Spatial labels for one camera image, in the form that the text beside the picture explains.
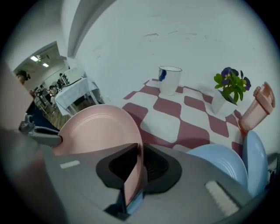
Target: white flower pot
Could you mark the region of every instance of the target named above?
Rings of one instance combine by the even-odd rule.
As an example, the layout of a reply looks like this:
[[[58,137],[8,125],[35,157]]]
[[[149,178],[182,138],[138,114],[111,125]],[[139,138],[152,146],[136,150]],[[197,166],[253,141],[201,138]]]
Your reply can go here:
[[[222,91],[217,90],[211,104],[214,114],[222,117],[227,117],[232,114],[237,109],[237,104],[231,96],[229,97],[229,101],[223,97]]]

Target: white tablecloth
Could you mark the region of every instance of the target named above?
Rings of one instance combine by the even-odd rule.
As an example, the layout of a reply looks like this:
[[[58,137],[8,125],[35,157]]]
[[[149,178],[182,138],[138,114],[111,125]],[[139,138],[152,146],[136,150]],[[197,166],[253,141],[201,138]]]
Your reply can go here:
[[[78,98],[84,96],[86,93],[97,89],[88,78],[83,78],[78,82],[65,87],[59,92],[55,98],[58,109],[62,115],[71,115],[67,108]]]

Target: pink bottle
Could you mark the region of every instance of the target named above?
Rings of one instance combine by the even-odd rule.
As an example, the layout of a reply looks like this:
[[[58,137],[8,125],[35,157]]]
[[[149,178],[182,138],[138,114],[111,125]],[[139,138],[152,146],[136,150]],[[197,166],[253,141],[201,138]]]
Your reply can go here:
[[[245,133],[255,128],[275,108],[275,97],[267,82],[255,89],[254,97],[255,100],[238,121]]]

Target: purple flower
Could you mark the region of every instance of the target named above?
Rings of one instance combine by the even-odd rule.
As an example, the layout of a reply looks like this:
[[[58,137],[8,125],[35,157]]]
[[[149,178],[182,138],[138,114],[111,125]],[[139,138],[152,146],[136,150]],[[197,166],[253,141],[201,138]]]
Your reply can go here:
[[[248,91],[251,87],[251,82],[247,77],[244,77],[243,79],[244,87]]]
[[[224,79],[224,80],[222,80],[222,85],[227,85],[229,83],[229,79]]]
[[[223,78],[227,78],[228,76],[231,76],[232,72],[235,74],[235,76],[239,75],[237,70],[230,67],[224,68],[224,70],[221,72],[221,75]]]

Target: light blue plate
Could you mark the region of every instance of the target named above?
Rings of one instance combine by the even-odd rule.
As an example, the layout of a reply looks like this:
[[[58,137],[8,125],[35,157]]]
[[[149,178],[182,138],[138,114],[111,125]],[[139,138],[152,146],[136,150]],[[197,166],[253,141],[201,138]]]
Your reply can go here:
[[[254,131],[249,131],[245,138],[242,160],[248,172],[248,191],[255,197],[266,187],[267,157],[262,141]]]
[[[248,177],[242,159],[238,154],[223,145],[202,145],[187,152],[190,155],[205,159],[231,176],[247,190]]]

